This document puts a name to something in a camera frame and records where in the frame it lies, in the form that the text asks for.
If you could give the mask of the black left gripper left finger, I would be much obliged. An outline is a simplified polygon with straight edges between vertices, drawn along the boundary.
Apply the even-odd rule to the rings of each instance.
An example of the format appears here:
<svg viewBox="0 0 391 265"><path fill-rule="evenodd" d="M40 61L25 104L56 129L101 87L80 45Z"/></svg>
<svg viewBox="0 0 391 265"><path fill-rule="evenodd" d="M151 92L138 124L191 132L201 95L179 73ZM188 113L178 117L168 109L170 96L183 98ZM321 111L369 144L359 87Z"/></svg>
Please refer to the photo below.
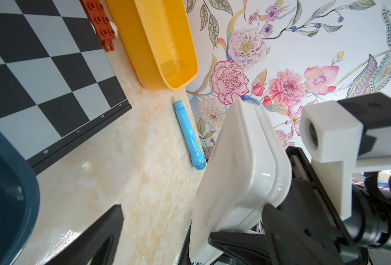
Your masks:
<svg viewBox="0 0 391 265"><path fill-rule="evenodd" d="M70 243L49 265L111 265L119 245L124 216L120 204L113 205L86 231Z"/></svg>

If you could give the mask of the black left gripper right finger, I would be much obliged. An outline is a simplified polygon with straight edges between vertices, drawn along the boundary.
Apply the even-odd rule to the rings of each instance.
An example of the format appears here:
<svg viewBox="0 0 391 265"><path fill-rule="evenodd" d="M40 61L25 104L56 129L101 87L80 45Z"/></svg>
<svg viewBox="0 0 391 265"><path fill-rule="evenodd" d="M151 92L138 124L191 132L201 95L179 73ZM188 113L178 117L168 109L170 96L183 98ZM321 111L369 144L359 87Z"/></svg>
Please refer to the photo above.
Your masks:
<svg viewBox="0 0 391 265"><path fill-rule="evenodd" d="M245 265L341 265L274 206L263 208L264 234L214 232L209 245Z"/></svg>

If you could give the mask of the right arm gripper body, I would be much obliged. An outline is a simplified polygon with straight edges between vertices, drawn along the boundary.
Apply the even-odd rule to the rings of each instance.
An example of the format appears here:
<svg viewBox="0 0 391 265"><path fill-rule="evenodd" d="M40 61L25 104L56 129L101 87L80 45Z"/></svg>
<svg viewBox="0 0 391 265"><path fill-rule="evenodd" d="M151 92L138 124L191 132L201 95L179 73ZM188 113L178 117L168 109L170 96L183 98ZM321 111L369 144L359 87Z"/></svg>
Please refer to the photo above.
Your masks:
<svg viewBox="0 0 391 265"><path fill-rule="evenodd" d="M382 93L336 101L364 125L358 159L391 156L391 98ZM352 215L341 220L316 172L311 155L304 148L284 148L291 165L290 190L275 208L311 237L342 265L362 265L369 261L368 251L391 252L391 170L362 172L352 178ZM264 234L260 221L249 234ZM189 258L188 235L182 253L184 265L204 265ZM245 265L221 251L217 262Z"/></svg>

